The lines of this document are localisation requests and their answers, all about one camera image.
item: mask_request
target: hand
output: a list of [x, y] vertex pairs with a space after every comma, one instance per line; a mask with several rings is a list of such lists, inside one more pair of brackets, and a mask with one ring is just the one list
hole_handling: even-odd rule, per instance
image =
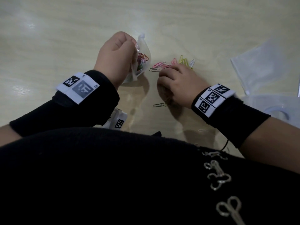
[[192, 69], [183, 64], [172, 65], [159, 73], [157, 87], [167, 88], [167, 97], [181, 106], [192, 107], [196, 96], [210, 85]]
[[116, 90], [130, 71], [130, 64], [137, 58], [136, 40], [125, 32], [117, 32], [101, 47], [94, 67], [103, 73]]

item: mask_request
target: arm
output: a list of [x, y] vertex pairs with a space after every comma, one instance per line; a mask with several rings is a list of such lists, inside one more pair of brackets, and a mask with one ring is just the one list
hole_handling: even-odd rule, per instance
[[124, 32], [114, 34], [100, 49], [94, 70], [85, 73], [100, 85], [96, 90], [79, 105], [56, 92], [52, 100], [1, 127], [0, 147], [47, 130], [105, 124], [118, 104], [117, 90], [136, 56], [135, 44], [134, 38]]
[[[192, 108], [193, 102], [210, 86], [184, 65], [164, 69], [159, 76], [158, 88], [161, 85], [167, 88], [160, 96], [163, 99], [170, 97], [187, 108]], [[300, 173], [300, 129], [250, 108], [241, 101], [241, 105], [231, 110], [233, 103], [230, 101], [226, 100], [210, 118], [201, 117], [222, 132], [245, 158]]]

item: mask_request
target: person's right hand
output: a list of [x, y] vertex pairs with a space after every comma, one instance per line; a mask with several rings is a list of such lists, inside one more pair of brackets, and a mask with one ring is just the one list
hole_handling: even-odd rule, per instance
[[172, 65], [160, 71], [157, 86], [160, 85], [170, 90], [168, 97], [187, 108], [191, 108], [196, 96], [210, 86], [206, 80], [183, 64]]

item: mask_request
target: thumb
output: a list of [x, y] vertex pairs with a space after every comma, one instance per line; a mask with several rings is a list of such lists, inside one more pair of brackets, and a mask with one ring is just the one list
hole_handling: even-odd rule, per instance
[[132, 41], [127, 40], [122, 44], [118, 52], [123, 60], [131, 62], [133, 55], [137, 52], [137, 49], [135, 48], [135, 44]]

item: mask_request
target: pink paper clip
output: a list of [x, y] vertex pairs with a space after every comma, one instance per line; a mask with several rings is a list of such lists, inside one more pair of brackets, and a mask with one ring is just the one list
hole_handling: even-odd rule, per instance
[[171, 65], [163, 65], [161, 66], [163, 69], [170, 68]]
[[174, 58], [174, 59], [173, 59], [173, 61], [171, 61], [171, 64], [172, 64], [172, 65], [174, 65], [174, 64], [178, 64], [178, 62], [177, 62], [176, 58]]
[[161, 67], [162, 65], [166, 64], [166, 62], [159, 62], [159, 63], [156, 63], [154, 66], [152, 66], [153, 68], [158, 68], [158, 67]]

